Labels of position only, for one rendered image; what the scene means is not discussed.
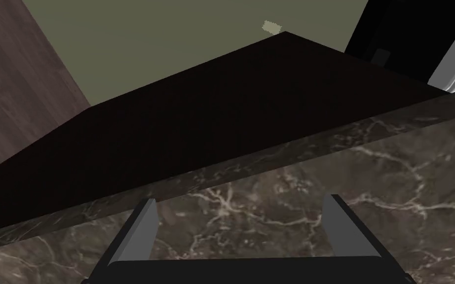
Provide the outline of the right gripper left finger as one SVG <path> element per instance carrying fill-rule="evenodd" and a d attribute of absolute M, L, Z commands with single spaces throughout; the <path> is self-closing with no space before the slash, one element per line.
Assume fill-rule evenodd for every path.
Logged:
<path fill-rule="evenodd" d="M 159 226 L 155 199 L 144 199 L 131 212 L 99 260 L 101 266 L 116 261 L 148 260 Z"/>

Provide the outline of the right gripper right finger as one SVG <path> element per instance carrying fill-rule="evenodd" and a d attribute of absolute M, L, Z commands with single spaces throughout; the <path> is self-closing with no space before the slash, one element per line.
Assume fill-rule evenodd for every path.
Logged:
<path fill-rule="evenodd" d="M 324 197 L 321 222 L 335 256 L 394 258 L 337 194 Z"/>

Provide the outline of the dark brown cupboard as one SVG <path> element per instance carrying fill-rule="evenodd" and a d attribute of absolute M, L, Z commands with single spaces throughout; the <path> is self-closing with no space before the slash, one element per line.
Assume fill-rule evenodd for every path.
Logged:
<path fill-rule="evenodd" d="M 428 101 L 283 32 L 89 107 L 0 164 L 0 229 Z"/>

